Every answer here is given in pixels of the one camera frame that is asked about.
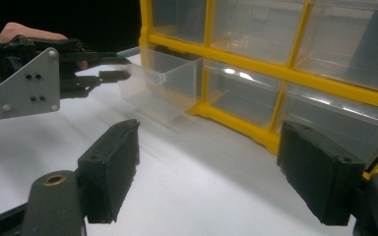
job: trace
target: gray metal bracket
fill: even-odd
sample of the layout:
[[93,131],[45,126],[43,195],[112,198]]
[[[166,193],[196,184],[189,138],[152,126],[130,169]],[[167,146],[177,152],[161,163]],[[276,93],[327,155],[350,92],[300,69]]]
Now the gray metal bracket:
[[47,48],[0,85],[0,119],[60,108],[59,54]]

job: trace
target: black background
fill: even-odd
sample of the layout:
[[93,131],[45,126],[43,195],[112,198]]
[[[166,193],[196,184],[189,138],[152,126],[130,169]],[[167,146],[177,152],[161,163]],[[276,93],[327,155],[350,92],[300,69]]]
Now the black background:
[[96,51],[138,45],[139,0],[0,1],[0,31],[8,22],[78,38]]

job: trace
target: plastic drawer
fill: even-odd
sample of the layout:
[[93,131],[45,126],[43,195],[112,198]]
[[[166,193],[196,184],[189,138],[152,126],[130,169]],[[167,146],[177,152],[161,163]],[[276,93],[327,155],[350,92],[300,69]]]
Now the plastic drawer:
[[202,44],[207,0],[154,0],[154,33]]
[[260,73],[206,60],[207,102],[226,113],[268,127],[282,81]]
[[315,0],[295,68],[378,90],[378,1]]
[[121,96],[160,123],[181,115],[197,102],[197,61],[140,47],[140,61],[128,66],[131,77],[119,82]]
[[378,156],[378,107],[288,83],[277,120],[278,133],[283,120],[316,129],[365,161],[366,168]]
[[285,64],[299,26],[303,0],[215,1],[212,47]]

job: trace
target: human hand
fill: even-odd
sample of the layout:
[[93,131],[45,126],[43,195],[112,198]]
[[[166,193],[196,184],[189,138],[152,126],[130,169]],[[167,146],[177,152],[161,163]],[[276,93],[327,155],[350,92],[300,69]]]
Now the human hand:
[[[17,35],[23,35],[25,37],[54,39],[54,40],[67,39],[67,37],[61,33],[45,31],[41,29],[28,28],[18,23],[8,23],[0,32],[0,43],[9,42]],[[88,62],[86,61],[80,61],[80,62],[77,62],[77,64],[81,69],[88,68]]]
[[[67,39],[67,37],[61,33],[45,31],[41,29],[28,28],[18,23],[8,23],[0,32],[0,43],[10,42],[17,35],[23,35],[25,37],[54,39],[54,40]],[[79,68],[81,69],[88,68],[87,61],[79,61],[77,62],[77,64]]]

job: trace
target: screw hole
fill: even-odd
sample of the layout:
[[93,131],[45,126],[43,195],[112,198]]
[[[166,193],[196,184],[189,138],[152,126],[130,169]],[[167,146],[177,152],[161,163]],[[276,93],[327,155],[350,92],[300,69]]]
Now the screw hole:
[[44,185],[45,186],[54,186],[54,185],[58,185],[60,183],[63,183],[65,180],[66,180],[65,175],[53,175],[51,177],[48,177],[45,180]]

